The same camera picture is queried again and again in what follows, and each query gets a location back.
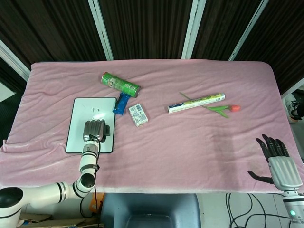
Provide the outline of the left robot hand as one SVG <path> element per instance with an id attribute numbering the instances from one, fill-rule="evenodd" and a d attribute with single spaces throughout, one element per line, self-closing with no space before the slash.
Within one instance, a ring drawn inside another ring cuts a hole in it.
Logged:
<path id="1" fill-rule="evenodd" d="M 104 143 L 106 138 L 110 136 L 110 126 L 105 123 L 105 120 L 86 121 L 83 131 L 84 142 L 98 140 Z"/>

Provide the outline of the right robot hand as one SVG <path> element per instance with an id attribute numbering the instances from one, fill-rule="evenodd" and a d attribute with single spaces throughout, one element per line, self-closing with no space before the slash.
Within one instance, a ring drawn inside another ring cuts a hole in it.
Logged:
<path id="1" fill-rule="evenodd" d="M 275 185 L 280 191 L 299 190 L 303 182 L 285 144 L 265 134 L 262 137 L 256 141 L 266 159 L 271 177 L 258 176 L 253 171 L 248 171 L 248 174 L 256 181 Z"/>

